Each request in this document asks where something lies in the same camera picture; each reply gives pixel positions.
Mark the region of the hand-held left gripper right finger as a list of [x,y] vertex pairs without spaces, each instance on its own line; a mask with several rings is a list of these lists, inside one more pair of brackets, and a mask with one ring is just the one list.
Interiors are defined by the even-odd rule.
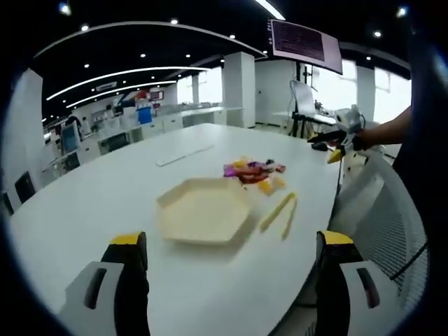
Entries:
[[348,236],[316,235],[316,335],[388,335],[401,313],[398,287]]

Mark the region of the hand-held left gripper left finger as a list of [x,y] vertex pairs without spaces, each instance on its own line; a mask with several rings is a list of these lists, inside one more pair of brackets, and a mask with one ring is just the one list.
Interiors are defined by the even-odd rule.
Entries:
[[71,335],[149,335],[146,233],[115,237],[66,288],[59,321]]

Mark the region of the person's right hand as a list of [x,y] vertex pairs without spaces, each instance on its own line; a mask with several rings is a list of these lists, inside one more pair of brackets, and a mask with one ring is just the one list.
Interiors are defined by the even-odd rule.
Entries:
[[373,146],[372,140],[370,139],[370,132],[368,129],[363,129],[357,132],[352,140],[353,149],[355,151],[366,151]]

